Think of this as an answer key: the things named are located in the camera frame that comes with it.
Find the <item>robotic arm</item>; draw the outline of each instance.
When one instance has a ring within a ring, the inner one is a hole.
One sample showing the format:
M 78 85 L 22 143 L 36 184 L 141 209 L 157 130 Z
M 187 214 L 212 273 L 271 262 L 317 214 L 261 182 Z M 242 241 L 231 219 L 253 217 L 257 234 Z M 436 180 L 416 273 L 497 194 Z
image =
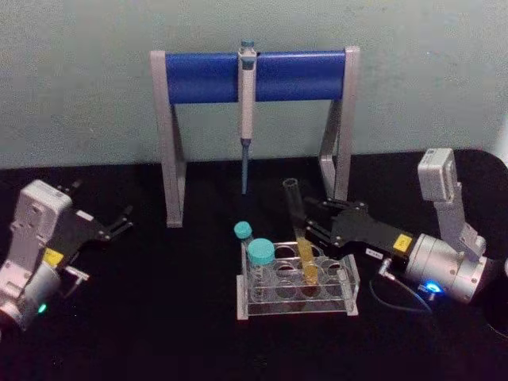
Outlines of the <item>robotic arm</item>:
M 489 281 L 492 266 L 483 256 L 485 240 L 465 222 L 461 185 L 450 148 L 430 149 L 418 165 L 424 199 L 434 201 L 442 240 L 426 234 L 412 234 L 374 220 L 362 202 L 307 199 L 310 215 L 306 238 L 332 258 L 341 258 L 342 248 L 362 242 L 365 254 L 390 261 L 403 276 L 431 293 L 445 292 L 469 303 Z
M 17 201 L 9 254 L 0 267 L 0 329 L 27 330 L 44 302 L 55 294 L 61 275 L 75 277 L 70 295 L 89 275 L 71 266 L 88 241 L 110 241 L 130 228 L 130 208 L 110 226 L 71 208 L 68 194 L 35 180 Z

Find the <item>teal cap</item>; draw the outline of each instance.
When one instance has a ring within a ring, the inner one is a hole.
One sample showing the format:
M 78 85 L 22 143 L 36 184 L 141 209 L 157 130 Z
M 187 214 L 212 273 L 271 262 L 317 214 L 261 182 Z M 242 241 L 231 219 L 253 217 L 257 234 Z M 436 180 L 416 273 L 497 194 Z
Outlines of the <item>teal cap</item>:
M 245 238 L 249 238 L 252 234 L 252 228 L 250 224 L 246 221 L 238 222 L 234 229 L 235 235 L 239 240 L 244 240 Z
M 269 264 L 275 260 L 275 246 L 266 238 L 256 238 L 247 247 L 248 259 L 251 264 Z

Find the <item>blue led light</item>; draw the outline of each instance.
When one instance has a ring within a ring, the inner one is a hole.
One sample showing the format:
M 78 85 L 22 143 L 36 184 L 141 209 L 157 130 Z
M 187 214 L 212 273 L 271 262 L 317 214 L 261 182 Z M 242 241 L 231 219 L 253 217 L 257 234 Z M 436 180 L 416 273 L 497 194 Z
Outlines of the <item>blue led light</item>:
M 425 288 L 430 291 L 430 292 L 433 292 L 434 294 L 437 294 L 439 292 L 443 292 L 443 290 L 441 289 L 441 287 L 439 287 L 437 285 L 437 283 L 434 283 L 434 282 L 427 282 L 425 284 Z

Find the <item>pipette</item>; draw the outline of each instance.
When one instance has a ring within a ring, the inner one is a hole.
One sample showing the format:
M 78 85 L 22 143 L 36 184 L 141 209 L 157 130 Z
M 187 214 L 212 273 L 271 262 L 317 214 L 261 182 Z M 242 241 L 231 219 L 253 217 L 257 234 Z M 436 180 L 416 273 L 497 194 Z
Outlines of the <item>pipette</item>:
M 238 102 L 240 103 L 241 193 L 247 193 L 248 148 L 252 140 L 252 115 L 256 101 L 256 59 L 254 42 L 242 40 L 238 51 Z

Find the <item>test tube rack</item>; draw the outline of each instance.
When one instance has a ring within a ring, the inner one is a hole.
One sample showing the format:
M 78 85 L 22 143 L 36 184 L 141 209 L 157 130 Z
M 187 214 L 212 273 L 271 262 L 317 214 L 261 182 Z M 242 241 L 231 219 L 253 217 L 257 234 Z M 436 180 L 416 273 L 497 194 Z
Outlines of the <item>test tube rack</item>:
M 353 255 L 341 260 L 325 256 L 312 246 L 318 282 L 309 285 L 303 275 L 296 242 L 275 245 L 275 260 L 262 272 L 250 270 L 248 256 L 241 245 L 242 273 L 237 275 L 237 319 L 256 315 L 341 312 L 358 315 L 356 296 L 360 276 Z

